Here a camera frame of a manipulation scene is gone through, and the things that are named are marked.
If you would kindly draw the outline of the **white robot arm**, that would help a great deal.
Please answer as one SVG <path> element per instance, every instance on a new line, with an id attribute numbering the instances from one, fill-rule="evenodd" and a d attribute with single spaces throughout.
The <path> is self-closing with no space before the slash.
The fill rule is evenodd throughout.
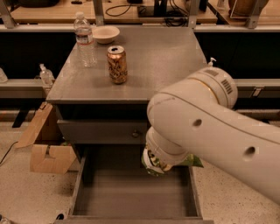
<path id="1" fill-rule="evenodd" d="M 205 67 L 155 94 L 143 160 L 151 153 L 171 168 L 189 153 L 280 203 L 280 129 L 232 110 L 238 90 L 231 76 Z"/>

